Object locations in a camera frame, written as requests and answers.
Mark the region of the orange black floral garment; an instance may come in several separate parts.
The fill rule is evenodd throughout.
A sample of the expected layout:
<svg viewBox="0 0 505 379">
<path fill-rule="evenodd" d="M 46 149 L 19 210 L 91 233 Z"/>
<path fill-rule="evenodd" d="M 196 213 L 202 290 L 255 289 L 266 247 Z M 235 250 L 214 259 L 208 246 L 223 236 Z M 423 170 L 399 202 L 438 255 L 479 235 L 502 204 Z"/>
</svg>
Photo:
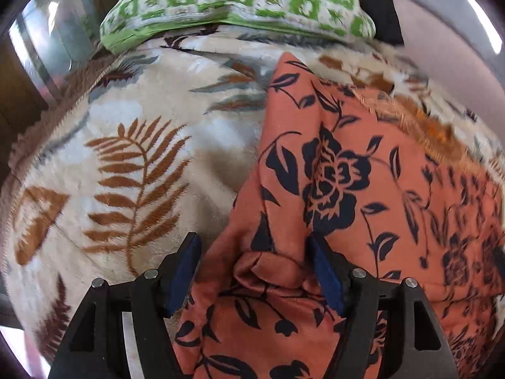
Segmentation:
<svg viewBox="0 0 505 379">
<path fill-rule="evenodd" d="M 281 56 L 259 158 L 194 279 L 175 337 L 189 378 L 320 378 L 341 337 L 306 238 L 386 281 L 416 279 L 463 378 L 491 348 L 504 284 L 502 192 L 442 163 L 379 112 L 374 89 L 323 81 Z"/>
</svg>

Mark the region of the beige leaf print blanket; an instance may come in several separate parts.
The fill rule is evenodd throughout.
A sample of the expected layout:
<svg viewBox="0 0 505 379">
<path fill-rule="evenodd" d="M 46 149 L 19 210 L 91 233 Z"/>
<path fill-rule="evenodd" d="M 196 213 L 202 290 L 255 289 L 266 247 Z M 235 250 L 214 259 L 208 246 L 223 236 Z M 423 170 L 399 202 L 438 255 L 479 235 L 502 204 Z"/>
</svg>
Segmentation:
<svg viewBox="0 0 505 379">
<path fill-rule="evenodd" d="M 76 74 L 11 158 L 1 196 L 3 277 L 49 360 L 94 278 L 132 281 L 195 232 L 205 255 L 259 158 L 282 55 L 323 81 L 374 89 L 379 112 L 442 163 L 502 192 L 504 149 L 471 111 L 382 43 L 213 26 L 167 33 Z"/>
</svg>

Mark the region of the pink quilted headboard cushion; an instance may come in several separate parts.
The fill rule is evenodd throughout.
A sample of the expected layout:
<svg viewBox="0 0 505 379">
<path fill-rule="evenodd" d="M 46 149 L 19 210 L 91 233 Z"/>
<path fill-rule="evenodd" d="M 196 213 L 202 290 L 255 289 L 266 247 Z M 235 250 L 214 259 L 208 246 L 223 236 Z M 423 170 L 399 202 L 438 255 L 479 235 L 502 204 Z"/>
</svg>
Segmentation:
<svg viewBox="0 0 505 379">
<path fill-rule="evenodd" d="M 504 140 L 504 90 L 465 40 L 411 0 L 394 0 L 404 52 Z"/>
</svg>

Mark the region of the wooden door with glass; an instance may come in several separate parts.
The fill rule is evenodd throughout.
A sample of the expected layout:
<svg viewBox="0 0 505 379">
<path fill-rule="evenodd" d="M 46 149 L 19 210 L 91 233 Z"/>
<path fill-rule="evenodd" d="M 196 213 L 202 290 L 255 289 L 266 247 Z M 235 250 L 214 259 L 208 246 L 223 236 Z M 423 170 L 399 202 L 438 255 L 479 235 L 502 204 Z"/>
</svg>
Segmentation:
<svg viewBox="0 0 505 379">
<path fill-rule="evenodd" d="M 58 104 L 117 0 L 1 0 L 1 176 L 19 134 Z"/>
</svg>

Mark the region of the green white patterned pillow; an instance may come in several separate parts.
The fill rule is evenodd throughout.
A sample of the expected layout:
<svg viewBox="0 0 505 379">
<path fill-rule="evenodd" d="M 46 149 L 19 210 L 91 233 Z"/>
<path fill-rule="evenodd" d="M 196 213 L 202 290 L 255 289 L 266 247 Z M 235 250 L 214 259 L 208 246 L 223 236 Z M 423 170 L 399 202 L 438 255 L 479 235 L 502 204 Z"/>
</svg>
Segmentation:
<svg viewBox="0 0 505 379">
<path fill-rule="evenodd" d="M 163 31 L 211 23 L 343 42 L 376 34 L 359 0 L 119 0 L 100 25 L 100 41 L 119 53 Z"/>
</svg>

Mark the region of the black garment on pillow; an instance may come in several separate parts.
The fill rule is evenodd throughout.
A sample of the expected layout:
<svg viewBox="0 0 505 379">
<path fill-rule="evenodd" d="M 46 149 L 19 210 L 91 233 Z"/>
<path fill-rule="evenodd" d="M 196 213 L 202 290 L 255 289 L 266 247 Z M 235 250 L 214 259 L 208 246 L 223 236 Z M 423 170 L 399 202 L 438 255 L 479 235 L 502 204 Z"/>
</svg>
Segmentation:
<svg viewBox="0 0 505 379">
<path fill-rule="evenodd" d="M 360 7 L 376 26 L 375 39 L 392 46 L 404 45 L 393 0 L 359 0 Z"/>
</svg>

